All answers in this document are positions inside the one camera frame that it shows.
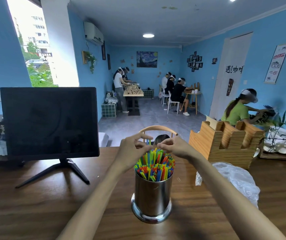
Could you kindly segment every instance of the monitor stand leg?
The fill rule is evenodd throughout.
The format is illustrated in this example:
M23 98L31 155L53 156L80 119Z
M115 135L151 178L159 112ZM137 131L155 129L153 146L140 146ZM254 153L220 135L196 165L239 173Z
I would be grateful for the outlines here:
M24 185L27 185L43 176L45 176L47 173L50 173L56 169L61 169L61 168L70 168L73 170L74 173L78 177L81 178L84 183L89 184L89 180L87 177L84 175L84 173L79 169L79 167L71 160L71 159L60 159L60 163L55 164L50 166L49 168L46 168L44 171L36 174L35 176L31 177L30 179L26 180L25 182L21 183L20 185L17 185L15 188L20 188L23 187Z

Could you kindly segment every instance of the white pillar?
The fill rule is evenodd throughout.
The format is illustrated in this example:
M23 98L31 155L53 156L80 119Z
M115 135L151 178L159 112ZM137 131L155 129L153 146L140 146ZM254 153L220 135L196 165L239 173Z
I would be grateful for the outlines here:
M78 87L78 74L69 25L69 0L41 0L55 72L60 87Z

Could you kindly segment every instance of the white t-shirt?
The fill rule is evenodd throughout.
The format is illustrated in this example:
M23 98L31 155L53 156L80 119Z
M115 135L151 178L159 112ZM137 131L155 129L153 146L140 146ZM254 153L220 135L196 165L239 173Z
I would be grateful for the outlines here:
M114 86L115 88L122 88L122 83L121 83L122 75L120 73L116 73L115 78L114 78Z
M166 84L167 84L167 78L164 76L162 78L162 88L166 88Z

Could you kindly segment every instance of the door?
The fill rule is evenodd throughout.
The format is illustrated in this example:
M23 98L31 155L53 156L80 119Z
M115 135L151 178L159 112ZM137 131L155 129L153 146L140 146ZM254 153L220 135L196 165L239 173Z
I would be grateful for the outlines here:
M253 33L225 40L219 72L215 84L210 117L221 119L229 102L239 96L237 94L244 72L245 59L250 47Z

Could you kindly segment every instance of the plastic bag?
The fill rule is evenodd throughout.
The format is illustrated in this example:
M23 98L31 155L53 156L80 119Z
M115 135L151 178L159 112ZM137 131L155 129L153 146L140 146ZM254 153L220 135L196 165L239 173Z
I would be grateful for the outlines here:
M238 191L240 191L253 205L258 207L260 188L255 185L251 174L240 167L233 166L227 162L214 162L212 163L218 172L231 182ZM197 172L195 185L201 185L202 177Z

